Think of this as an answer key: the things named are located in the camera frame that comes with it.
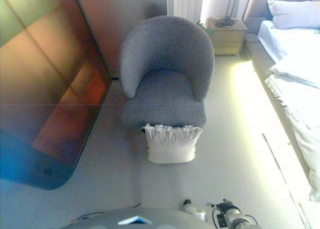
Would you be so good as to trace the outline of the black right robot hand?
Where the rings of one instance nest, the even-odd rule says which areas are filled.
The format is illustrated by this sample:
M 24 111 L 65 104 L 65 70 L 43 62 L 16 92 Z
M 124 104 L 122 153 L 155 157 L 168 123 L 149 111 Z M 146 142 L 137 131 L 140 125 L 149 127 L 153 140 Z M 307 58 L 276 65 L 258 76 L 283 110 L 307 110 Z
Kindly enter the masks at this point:
M 224 198 L 222 200 L 221 203 L 218 203 L 218 204 L 213 204 L 211 202 L 208 202 L 206 204 L 206 207 L 207 208 L 212 208 L 212 209 L 218 209 L 219 211 L 221 211 L 222 213 L 226 213 L 228 210 L 231 210 L 231 209 L 239 209 L 237 206 L 235 206 L 230 200 Z

